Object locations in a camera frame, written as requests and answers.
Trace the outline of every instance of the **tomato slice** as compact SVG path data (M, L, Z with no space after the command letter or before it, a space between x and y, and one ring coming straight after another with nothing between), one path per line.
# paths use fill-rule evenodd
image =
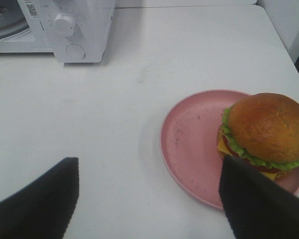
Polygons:
M225 146L226 148L228 149L228 151L234 155L234 156L237 156L239 157L239 155L234 152L229 146L228 146L228 140L227 138L223 135L223 140L224 140L224 143L225 143ZM245 162L249 163L249 159L247 158L242 158L242 160L244 160ZM260 172L266 172L266 173L278 173L280 172L281 170L280 169L277 169L277 168L266 168L265 166L254 166L251 164L251 166L253 166L257 171L260 171Z

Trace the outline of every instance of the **white wall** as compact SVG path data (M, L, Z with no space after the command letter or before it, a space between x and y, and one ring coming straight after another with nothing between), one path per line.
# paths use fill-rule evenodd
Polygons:
M293 62L299 57L299 0L258 0L273 25Z
M116 7L237 5L256 2L257 0L117 0Z

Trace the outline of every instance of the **cheese slice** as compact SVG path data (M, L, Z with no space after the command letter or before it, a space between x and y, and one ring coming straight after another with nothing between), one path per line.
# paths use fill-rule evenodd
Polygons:
M232 155L232 154L229 152L228 148L226 147L223 138L221 138L221 140L219 141L219 143L218 143L218 145L217 145L217 150L218 150L219 152L224 153L224 154Z
M218 145L217 145L217 150L218 150L219 152L224 153L224 154L232 155L232 156L233 156L233 154L231 154L231 153L229 152L228 148L226 147L223 138L219 141L219 143L218 143ZM264 176L266 176L267 178L269 178L269 179L271 179L271 180L273 180L273 181L275 180L275 178L276 178L276 176L277 176L277 173L267 173L267 172L261 172L261 173L262 173Z

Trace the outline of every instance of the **white table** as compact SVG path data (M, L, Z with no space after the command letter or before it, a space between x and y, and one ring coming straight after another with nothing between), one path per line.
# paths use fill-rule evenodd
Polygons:
M222 211L175 183L159 150L167 111L209 89L299 102L299 75L261 7L118 9L101 64L0 55L0 200L78 156L65 238L234 238Z
M214 6L256 4L257 0L117 0L116 7Z

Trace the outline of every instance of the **microwave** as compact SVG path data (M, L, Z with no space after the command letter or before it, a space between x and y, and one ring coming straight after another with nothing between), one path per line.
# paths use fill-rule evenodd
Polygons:
M53 52L58 62L100 62L115 0L0 0L0 53Z

